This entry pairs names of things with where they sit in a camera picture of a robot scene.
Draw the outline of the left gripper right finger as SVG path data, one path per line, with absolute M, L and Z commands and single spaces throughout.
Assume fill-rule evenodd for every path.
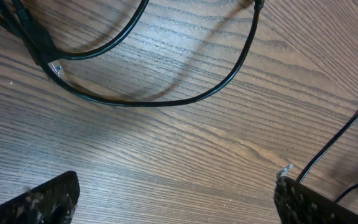
M 292 164 L 277 173 L 273 201 L 282 223 L 286 224 L 358 224 L 358 214 L 340 206 L 339 201 L 358 184 L 349 187 L 335 201 L 287 177 Z

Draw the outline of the black cable bundle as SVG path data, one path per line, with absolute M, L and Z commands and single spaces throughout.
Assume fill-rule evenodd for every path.
M 42 68 L 42 70 L 49 77 L 49 79 L 51 79 L 55 84 L 57 84 L 67 92 L 76 95 L 84 100 L 100 103 L 103 105 L 122 107 L 156 108 L 181 106 L 196 103 L 216 94 L 217 92 L 222 90 L 227 84 L 229 84 L 231 80 L 237 75 L 247 57 L 247 54 L 249 53 L 250 46 L 257 31 L 260 12 L 264 8 L 265 1 L 254 1 L 254 15 L 250 32 L 247 36 L 247 40 L 239 55 L 239 58 L 236 64 L 233 66 L 233 69 L 216 86 L 194 97 L 173 101 L 119 101 L 112 100 L 109 98 L 103 98 L 94 94 L 89 94 L 86 91 L 82 91 L 79 88 L 75 88 L 73 85 L 67 83 L 64 79 L 61 78 L 63 70 L 59 69 L 56 65 L 53 64 L 55 61 L 60 59 L 88 60 L 94 57 L 98 57 L 112 50 L 117 45 L 119 45 L 136 26 L 141 16 L 143 15 L 148 3 L 148 0 L 141 0 L 134 15 L 131 17 L 126 26 L 124 26 L 122 31 L 117 34 L 117 36 L 115 36 L 113 39 L 111 39 L 104 45 L 86 52 L 73 53 L 59 50 L 56 47 L 54 41 L 52 40 L 52 37 L 48 30 L 31 14 L 29 9 L 24 6 L 22 1 L 12 2 L 15 9 L 15 13 L 12 13 L 9 10 L 6 2 L 0 0 L 0 26 L 23 41 L 33 61 Z

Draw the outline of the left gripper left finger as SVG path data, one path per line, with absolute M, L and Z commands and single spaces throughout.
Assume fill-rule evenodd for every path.
M 67 171 L 0 204 L 0 224 L 70 224 L 79 196 L 78 176 Z

